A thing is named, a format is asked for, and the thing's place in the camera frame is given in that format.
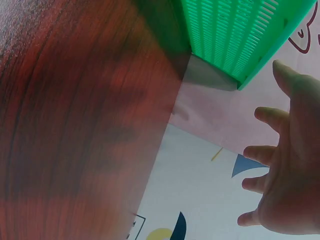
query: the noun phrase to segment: dark blue curved shape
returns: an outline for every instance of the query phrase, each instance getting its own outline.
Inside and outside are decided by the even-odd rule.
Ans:
[[[242,173],[246,170],[256,169],[256,168],[267,168],[267,166],[262,165],[259,162],[253,161],[249,158],[245,158],[244,156],[238,154],[235,160],[231,178],[233,178],[235,175]]]
[[[180,212],[170,240],[185,240],[186,232],[187,222],[185,216]]]

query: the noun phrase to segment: green plastic basket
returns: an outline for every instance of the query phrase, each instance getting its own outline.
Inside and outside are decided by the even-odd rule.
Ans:
[[[243,89],[316,0],[181,0],[192,52]]]

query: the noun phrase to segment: cartoon drawing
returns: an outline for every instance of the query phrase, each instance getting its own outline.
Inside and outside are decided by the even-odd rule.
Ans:
[[[288,39],[289,42],[302,54],[307,54],[310,50],[310,25],[316,18],[317,10],[318,2],[315,3],[314,11],[309,12],[309,14],[304,18],[304,20],[300,24],[301,29],[297,32],[297,34],[292,34],[292,36]]]
[[[152,231],[146,240],[185,240],[187,222],[185,216],[180,212],[174,230],[168,228],[158,228]]]
[[[253,161],[249,158],[245,158],[244,156],[238,154],[238,156],[235,160],[235,163],[234,163],[231,178],[233,178],[235,175],[242,173],[246,170],[256,169],[256,168],[267,168],[267,166],[262,165],[261,163],[259,163],[257,161]]]

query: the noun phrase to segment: wooden surface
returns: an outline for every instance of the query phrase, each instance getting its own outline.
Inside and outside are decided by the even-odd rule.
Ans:
[[[188,61],[170,2],[0,2],[1,240],[126,239]]]

